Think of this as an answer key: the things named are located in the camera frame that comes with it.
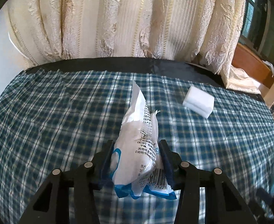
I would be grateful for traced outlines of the white blue wrapper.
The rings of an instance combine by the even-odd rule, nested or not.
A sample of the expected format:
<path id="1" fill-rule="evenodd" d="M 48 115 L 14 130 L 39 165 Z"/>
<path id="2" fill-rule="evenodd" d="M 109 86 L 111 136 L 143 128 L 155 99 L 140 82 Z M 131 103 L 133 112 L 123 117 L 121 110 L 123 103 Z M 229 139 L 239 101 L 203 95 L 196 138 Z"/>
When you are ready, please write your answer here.
<path id="1" fill-rule="evenodd" d="M 149 111 L 140 87 L 133 82 L 131 104 L 111 155 L 109 176 L 118 198 L 138 199 L 147 193 L 176 199 L 167 183 L 159 151 L 157 114 L 158 111 Z"/>

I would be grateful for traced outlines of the plaid blue bedsheet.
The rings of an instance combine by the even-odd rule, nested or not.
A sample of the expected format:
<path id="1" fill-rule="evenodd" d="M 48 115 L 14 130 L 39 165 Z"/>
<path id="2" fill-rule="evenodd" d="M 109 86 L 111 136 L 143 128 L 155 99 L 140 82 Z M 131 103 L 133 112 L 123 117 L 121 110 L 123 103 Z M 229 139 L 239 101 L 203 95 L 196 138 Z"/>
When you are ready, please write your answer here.
<path id="1" fill-rule="evenodd" d="M 76 168 L 117 139 L 130 98 L 113 107 L 88 96 L 62 109 L 57 102 L 23 101 L 9 84 L 0 96 L 0 219 L 18 223 L 53 169 Z M 274 119 L 266 104 L 216 108 L 214 99 L 205 119 L 182 104 L 150 108 L 146 101 L 158 111 L 159 138 L 182 160 L 199 169 L 221 168 L 246 201 L 257 188 L 270 189 Z"/>

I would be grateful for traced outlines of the white rag on sill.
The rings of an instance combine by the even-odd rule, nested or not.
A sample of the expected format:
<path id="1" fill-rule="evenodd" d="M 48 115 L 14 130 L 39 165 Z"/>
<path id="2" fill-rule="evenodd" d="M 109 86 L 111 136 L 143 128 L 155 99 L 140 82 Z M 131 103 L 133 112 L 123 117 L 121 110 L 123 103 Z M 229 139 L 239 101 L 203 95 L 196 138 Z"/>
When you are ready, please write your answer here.
<path id="1" fill-rule="evenodd" d="M 271 70 L 272 76 L 274 76 L 274 66 L 268 61 L 263 61 L 263 63 Z"/>

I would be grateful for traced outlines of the wooden window sill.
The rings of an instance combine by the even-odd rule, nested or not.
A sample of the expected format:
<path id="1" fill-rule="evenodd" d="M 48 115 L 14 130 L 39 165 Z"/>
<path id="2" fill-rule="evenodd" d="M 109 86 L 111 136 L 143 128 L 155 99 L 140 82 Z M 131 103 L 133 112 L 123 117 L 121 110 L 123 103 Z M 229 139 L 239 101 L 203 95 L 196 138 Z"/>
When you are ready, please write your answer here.
<path id="1" fill-rule="evenodd" d="M 232 65 L 243 69 L 250 77 L 267 88 L 271 88 L 274 83 L 274 75 L 270 68 L 253 51 L 241 43 L 237 43 Z"/>

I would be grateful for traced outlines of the dark mattress edge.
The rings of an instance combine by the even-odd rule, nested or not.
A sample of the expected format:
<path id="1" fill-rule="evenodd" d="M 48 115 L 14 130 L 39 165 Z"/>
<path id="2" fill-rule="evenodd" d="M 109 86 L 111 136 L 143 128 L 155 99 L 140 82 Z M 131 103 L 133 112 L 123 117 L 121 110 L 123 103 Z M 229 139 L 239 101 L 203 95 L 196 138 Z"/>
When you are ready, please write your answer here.
<path id="1" fill-rule="evenodd" d="M 185 62 L 153 58 L 107 57 L 62 60 L 22 71 L 10 83 L 23 101 L 37 101 L 62 109 L 71 102 L 82 104 L 108 100 L 120 106 L 132 94 L 136 83 L 150 108 L 166 103 L 182 104 L 195 86 L 215 98 L 216 108 L 263 106 L 260 94 L 229 90 L 219 75 Z"/>

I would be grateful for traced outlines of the cream patterned curtain left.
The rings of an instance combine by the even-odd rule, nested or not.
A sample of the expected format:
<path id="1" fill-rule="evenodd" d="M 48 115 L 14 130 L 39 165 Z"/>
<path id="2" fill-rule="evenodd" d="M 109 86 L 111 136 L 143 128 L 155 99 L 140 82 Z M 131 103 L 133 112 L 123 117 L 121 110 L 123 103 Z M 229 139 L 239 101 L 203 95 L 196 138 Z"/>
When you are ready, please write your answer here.
<path id="1" fill-rule="evenodd" d="M 177 60 L 220 75 L 226 88 L 259 93 L 232 65 L 245 0 L 9 0 L 4 11 L 26 68 L 77 58 Z"/>

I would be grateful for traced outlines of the window with dark frame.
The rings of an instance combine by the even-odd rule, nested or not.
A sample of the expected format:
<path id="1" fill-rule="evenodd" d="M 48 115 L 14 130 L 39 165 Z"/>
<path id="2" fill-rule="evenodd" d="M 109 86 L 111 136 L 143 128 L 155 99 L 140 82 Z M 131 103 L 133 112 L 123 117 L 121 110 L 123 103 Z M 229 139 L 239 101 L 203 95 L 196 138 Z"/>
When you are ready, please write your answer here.
<path id="1" fill-rule="evenodd" d="M 274 4 L 270 0 L 245 0 L 239 42 L 274 67 Z"/>

